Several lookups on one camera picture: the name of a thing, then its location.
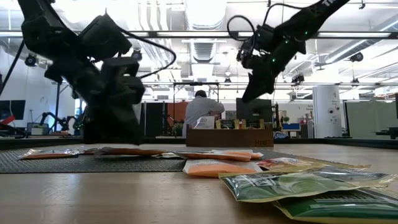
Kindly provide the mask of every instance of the white shirt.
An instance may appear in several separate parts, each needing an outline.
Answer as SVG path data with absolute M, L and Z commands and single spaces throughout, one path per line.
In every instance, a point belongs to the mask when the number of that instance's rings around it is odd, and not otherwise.
M 209 116 L 211 112 L 221 114 L 224 112 L 224 105 L 215 100 L 197 96 L 187 105 L 185 109 L 185 122 L 182 129 L 182 136 L 187 137 L 187 125 L 195 126 L 202 116 Z

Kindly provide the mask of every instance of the robotic arm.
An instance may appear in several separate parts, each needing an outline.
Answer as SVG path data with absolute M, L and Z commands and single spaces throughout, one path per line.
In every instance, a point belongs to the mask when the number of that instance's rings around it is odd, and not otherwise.
M 265 93 L 273 93 L 278 74 L 285 70 L 297 52 L 306 54 L 305 41 L 316 35 L 323 23 L 347 2 L 349 0 L 321 0 L 302 8 L 275 28 L 265 21 L 262 26 L 257 26 L 236 57 L 244 68 L 252 69 L 242 100 L 247 103 Z M 253 55 L 254 49 L 260 55 Z
M 53 61 L 45 77 L 58 83 L 66 80 L 86 101 L 90 117 L 83 125 L 85 143 L 140 144 L 139 123 L 132 108 L 141 102 L 145 91 L 136 77 L 139 64 L 132 57 L 113 58 L 130 50 L 132 45 L 122 32 L 129 34 L 105 14 L 76 35 L 52 8 L 54 2 L 18 0 L 25 18 L 21 29 L 27 48 Z M 101 71 L 92 60 L 103 61 Z

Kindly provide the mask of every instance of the gray mat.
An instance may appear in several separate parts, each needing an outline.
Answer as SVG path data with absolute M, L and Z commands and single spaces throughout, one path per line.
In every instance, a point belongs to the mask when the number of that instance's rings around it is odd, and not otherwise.
M 34 159 L 20 161 L 28 149 L 0 152 L 0 174 L 76 173 L 76 172 L 178 172 L 183 159 L 156 159 L 132 156 L 86 156 L 67 159 Z M 295 157 L 290 154 L 254 150 L 264 154 L 262 159 Z

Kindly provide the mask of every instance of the wooden table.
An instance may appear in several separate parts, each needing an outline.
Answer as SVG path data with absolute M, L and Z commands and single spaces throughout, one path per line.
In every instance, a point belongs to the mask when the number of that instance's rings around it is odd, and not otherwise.
M 397 170 L 393 150 L 329 145 L 275 145 L 274 150 Z M 0 219 L 1 224 L 302 223 L 268 203 L 235 202 L 218 179 L 182 172 L 3 174 Z

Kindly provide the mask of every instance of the dark hair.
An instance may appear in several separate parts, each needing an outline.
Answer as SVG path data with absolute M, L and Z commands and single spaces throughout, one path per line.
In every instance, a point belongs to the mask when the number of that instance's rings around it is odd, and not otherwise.
M 200 96 L 200 97 L 207 97 L 206 92 L 204 90 L 198 90 L 195 93 L 195 97 Z

